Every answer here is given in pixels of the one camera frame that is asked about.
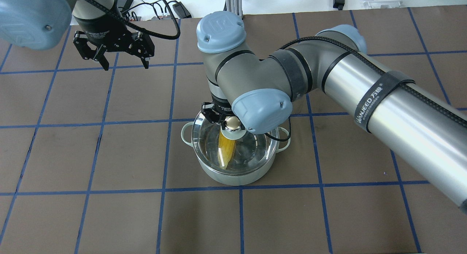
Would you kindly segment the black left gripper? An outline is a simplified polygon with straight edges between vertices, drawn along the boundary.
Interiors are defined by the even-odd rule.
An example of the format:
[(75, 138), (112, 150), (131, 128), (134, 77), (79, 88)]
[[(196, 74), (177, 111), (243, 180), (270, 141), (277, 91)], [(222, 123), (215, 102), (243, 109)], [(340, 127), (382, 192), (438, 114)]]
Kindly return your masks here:
[(81, 22), (73, 43), (83, 59), (98, 61), (105, 71), (109, 62), (105, 52), (126, 52), (141, 58), (145, 69), (150, 67), (155, 45), (150, 36), (141, 32), (130, 32), (122, 23)]

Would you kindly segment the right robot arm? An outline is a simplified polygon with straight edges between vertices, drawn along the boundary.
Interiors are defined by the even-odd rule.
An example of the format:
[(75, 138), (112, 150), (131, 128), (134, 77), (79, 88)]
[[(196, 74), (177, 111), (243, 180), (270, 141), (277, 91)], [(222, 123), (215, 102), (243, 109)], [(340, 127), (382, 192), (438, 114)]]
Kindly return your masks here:
[(267, 133), (286, 121), (294, 101), (320, 89), (466, 212), (466, 116), (367, 56), (353, 26), (291, 41), (262, 61), (232, 12), (208, 14), (196, 34), (217, 113)]

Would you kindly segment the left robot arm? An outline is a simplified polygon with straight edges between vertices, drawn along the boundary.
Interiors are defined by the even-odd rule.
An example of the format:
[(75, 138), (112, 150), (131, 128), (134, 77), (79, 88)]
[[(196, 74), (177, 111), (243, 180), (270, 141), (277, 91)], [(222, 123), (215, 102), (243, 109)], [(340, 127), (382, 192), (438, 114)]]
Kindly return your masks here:
[(155, 46), (149, 35), (130, 32), (119, 20), (118, 0), (94, 0), (105, 13), (85, 0), (0, 0), (0, 35), (9, 43), (32, 50), (55, 47), (74, 19), (80, 26), (73, 44), (83, 59), (100, 63), (105, 70), (106, 52), (125, 52), (149, 68)]

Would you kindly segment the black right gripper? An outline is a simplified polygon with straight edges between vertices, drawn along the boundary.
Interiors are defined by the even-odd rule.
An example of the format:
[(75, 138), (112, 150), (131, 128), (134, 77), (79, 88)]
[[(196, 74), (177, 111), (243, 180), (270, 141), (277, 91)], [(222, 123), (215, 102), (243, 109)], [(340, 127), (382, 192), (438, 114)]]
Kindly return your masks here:
[(228, 102), (203, 102), (201, 113), (211, 124), (222, 124), (229, 116), (234, 116), (232, 107)]

